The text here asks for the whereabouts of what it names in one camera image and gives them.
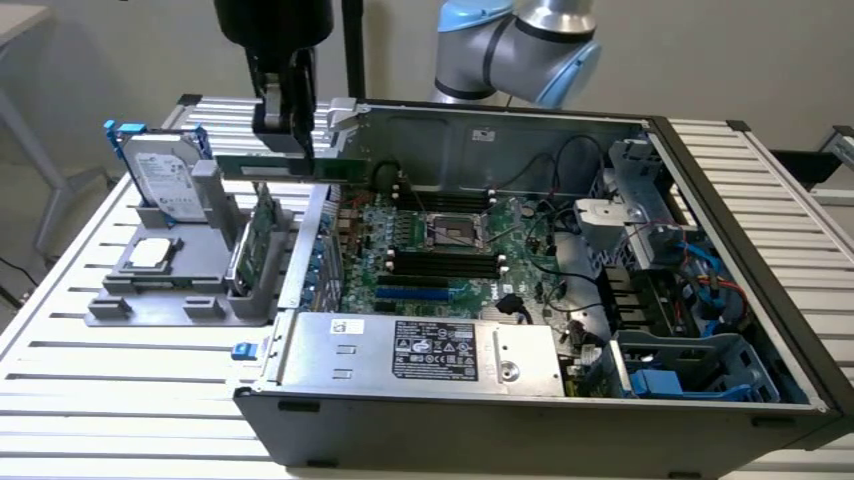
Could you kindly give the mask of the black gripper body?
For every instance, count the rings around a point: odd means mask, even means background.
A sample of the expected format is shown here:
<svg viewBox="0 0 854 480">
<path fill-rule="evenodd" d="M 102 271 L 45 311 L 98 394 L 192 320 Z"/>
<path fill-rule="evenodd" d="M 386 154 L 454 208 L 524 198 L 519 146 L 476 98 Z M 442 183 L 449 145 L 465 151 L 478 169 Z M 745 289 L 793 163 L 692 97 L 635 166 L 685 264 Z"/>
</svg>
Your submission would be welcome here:
<svg viewBox="0 0 854 480">
<path fill-rule="evenodd" d="M 333 29 L 330 1 L 214 0 L 225 38 L 252 51 L 316 46 Z"/>
</svg>

